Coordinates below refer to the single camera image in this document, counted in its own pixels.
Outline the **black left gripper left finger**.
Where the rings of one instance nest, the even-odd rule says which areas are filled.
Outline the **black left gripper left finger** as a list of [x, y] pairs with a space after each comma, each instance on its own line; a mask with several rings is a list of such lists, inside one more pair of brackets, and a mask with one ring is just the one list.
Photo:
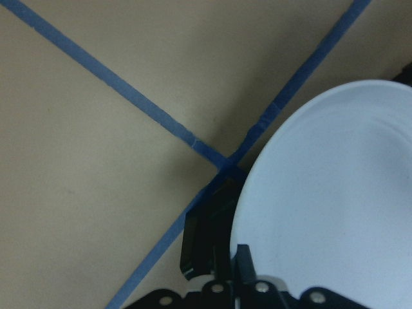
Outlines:
[[213, 271], [217, 280], [227, 281], [230, 279], [230, 252], [227, 248], [213, 246]]

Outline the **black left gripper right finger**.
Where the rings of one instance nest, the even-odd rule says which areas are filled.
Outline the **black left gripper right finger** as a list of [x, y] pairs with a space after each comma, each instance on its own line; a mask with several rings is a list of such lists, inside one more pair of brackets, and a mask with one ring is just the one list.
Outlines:
[[257, 279], [252, 255], [248, 245], [238, 245], [236, 252], [236, 281], [247, 285]]

